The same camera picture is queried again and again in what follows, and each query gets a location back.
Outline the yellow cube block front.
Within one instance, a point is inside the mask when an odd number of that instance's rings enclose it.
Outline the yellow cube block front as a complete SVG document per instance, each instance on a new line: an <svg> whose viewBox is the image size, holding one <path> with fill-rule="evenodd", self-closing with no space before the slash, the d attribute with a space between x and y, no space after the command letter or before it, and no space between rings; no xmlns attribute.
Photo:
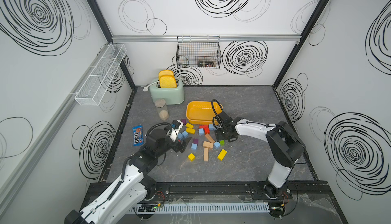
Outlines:
<svg viewBox="0 0 391 224"><path fill-rule="evenodd" d="M193 161L195 160L195 158L196 158L196 156L195 156L193 153L191 153L191 154L188 155L188 159L189 159L191 162L193 162Z"/></svg>

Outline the wooden block slanted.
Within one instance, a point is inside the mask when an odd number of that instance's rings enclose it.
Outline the wooden block slanted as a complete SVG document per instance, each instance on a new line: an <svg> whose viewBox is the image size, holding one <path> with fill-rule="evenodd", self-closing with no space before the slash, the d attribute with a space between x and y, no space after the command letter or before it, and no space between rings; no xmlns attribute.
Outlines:
<svg viewBox="0 0 391 224"><path fill-rule="evenodd" d="M210 134L205 134L205 137L206 137L206 139L209 141L209 142L211 142L211 143L215 143L215 140L212 138L212 136L210 135Z"/></svg>

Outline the rear yellow bread slice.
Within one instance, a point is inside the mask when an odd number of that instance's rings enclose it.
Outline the rear yellow bread slice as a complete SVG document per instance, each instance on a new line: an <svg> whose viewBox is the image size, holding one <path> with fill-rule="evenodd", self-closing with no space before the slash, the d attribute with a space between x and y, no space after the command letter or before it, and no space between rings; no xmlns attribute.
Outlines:
<svg viewBox="0 0 391 224"><path fill-rule="evenodd" d="M175 79L174 73L171 70L162 70L158 74L159 81L169 81Z"/></svg>

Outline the long wooden block upright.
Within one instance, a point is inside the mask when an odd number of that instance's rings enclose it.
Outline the long wooden block upright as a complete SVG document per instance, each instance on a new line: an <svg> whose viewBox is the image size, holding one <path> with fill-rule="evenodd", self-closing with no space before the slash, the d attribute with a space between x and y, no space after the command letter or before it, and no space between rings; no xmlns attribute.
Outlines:
<svg viewBox="0 0 391 224"><path fill-rule="evenodd" d="M204 156L203 156L203 161L207 162L209 160L209 149L204 148Z"/></svg>

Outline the glass jar with rice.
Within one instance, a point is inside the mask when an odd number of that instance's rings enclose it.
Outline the glass jar with rice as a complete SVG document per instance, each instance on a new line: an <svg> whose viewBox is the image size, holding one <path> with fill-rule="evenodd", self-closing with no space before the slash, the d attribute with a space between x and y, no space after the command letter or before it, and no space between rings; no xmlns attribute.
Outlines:
<svg viewBox="0 0 391 224"><path fill-rule="evenodd" d="M169 112L168 112L166 101L162 98L159 98L154 102L154 104L160 119L161 120L169 119Z"/></svg>

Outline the items in black basket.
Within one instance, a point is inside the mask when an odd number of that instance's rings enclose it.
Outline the items in black basket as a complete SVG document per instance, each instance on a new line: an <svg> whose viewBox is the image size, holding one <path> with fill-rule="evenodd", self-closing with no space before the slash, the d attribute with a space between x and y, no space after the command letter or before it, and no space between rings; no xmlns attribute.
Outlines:
<svg viewBox="0 0 391 224"><path fill-rule="evenodd" d="M216 62L213 60L199 60L198 67L201 68L216 68Z"/></svg>

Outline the red block by tub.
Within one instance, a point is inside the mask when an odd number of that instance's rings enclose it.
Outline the red block by tub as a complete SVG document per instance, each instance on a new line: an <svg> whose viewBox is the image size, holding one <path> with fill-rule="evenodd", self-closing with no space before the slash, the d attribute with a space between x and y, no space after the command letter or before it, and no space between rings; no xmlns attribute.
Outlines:
<svg viewBox="0 0 391 224"><path fill-rule="evenodd" d="M205 134L210 134L209 125L200 125L199 128L203 128L205 131Z"/></svg>

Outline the yellow plastic tub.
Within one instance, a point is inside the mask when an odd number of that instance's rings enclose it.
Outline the yellow plastic tub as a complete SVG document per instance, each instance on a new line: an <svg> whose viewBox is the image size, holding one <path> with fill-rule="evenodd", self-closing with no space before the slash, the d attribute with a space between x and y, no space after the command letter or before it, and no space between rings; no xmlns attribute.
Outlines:
<svg viewBox="0 0 391 224"><path fill-rule="evenodd" d="M186 119L190 124L212 124L214 117L215 112L212 109L212 102L193 101L187 105Z"/></svg>

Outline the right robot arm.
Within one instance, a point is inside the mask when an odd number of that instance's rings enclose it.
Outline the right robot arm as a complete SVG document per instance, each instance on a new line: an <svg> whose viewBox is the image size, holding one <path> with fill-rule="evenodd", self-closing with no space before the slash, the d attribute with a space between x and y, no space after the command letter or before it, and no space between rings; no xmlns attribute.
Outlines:
<svg viewBox="0 0 391 224"><path fill-rule="evenodd" d="M280 197L294 165L306 150L303 141L294 129L284 121L267 124L240 117L232 119L225 112L215 115L212 124L215 131L225 140L232 142L237 140L238 136L243 135L269 144L275 162L263 191L270 199Z"/></svg>

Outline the wooden block middle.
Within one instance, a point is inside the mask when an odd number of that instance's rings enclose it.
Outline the wooden block middle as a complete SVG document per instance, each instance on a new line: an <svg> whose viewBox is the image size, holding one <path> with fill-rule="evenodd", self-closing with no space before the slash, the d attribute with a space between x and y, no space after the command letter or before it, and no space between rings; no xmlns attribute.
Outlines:
<svg viewBox="0 0 391 224"><path fill-rule="evenodd" d="M204 141L204 142L203 142L203 147L204 147L204 148L213 149L214 144L211 143L211 142Z"/></svg>

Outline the yellow block near purple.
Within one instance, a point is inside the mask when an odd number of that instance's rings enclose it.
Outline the yellow block near purple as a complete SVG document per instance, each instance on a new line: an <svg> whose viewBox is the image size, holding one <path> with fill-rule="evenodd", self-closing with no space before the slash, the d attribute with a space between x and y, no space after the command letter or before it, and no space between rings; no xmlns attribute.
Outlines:
<svg viewBox="0 0 391 224"><path fill-rule="evenodd" d="M186 125L185 125L187 128L190 128L190 129L193 129L194 128L194 126L192 125L192 124L190 124L190 123L186 123Z"/></svg>

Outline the yellow bread slice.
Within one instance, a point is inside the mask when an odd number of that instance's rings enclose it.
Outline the yellow bread slice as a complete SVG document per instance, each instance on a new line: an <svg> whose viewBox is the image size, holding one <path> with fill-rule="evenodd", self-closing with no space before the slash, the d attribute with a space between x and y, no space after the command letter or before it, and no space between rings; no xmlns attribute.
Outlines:
<svg viewBox="0 0 391 224"><path fill-rule="evenodd" d="M177 82L175 77L170 74L162 75L159 79L159 84L161 88L172 89L177 87Z"/></svg>
<svg viewBox="0 0 391 224"><path fill-rule="evenodd" d="M162 70L158 74L159 81L169 81L175 79L174 73L171 70Z"/></svg>

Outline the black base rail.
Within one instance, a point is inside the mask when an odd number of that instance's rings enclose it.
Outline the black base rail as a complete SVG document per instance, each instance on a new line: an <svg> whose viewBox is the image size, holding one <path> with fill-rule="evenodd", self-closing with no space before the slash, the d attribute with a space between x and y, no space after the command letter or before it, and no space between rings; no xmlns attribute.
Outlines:
<svg viewBox="0 0 391 224"><path fill-rule="evenodd" d="M156 193L164 195L166 200L174 196L206 196L206 195L244 195L253 200L265 199L265 181L242 182L157 182L152 185ZM283 192L292 197L298 193L329 193L331 188L326 181L288 181Z"/></svg>

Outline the yellow long block front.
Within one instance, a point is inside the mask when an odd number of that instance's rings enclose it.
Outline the yellow long block front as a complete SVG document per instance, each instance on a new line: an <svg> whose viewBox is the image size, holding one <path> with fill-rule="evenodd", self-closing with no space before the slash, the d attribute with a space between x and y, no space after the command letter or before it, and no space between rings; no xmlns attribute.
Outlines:
<svg viewBox="0 0 391 224"><path fill-rule="evenodd" d="M227 151L225 149L222 149L218 154L217 158L218 160L223 161L226 155L227 155Z"/></svg>

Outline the blue candy packet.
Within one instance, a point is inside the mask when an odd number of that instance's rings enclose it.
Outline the blue candy packet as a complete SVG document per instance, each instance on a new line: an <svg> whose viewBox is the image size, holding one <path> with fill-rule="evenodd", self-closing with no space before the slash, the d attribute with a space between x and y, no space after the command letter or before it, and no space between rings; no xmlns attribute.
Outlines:
<svg viewBox="0 0 391 224"><path fill-rule="evenodd" d="M141 146L144 144L143 126L138 125L132 128L133 132L133 146Z"/></svg>

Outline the mint green toaster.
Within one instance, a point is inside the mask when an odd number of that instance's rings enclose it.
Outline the mint green toaster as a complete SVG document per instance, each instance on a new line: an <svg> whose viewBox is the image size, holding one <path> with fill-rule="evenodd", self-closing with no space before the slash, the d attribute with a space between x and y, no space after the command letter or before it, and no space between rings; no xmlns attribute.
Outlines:
<svg viewBox="0 0 391 224"><path fill-rule="evenodd" d="M149 85L152 101L162 98L167 105L179 105L184 102L184 84L181 78L176 77L177 87L161 88L158 79L154 79Z"/></svg>

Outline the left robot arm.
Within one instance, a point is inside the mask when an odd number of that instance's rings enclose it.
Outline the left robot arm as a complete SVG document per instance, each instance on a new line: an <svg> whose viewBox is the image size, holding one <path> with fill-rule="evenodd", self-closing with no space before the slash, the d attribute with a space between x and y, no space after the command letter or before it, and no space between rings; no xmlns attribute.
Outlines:
<svg viewBox="0 0 391 224"><path fill-rule="evenodd" d="M81 211L72 210L66 224L115 224L144 199L154 196L155 181L148 174L170 150L183 153L190 142L169 123L159 123L146 133L145 145L123 164L118 178Z"/></svg>

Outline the front yellow bread slice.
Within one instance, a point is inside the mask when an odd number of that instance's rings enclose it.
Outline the front yellow bread slice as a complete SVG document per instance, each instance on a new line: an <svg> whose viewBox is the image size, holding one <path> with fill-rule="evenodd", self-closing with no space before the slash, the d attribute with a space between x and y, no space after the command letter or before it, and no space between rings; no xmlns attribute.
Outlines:
<svg viewBox="0 0 391 224"><path fill-rule="evenodd" d="M159 84L161 88L172 89L177 87L177 82L175 77L170 74L162 75L159 79Z"/></svg>

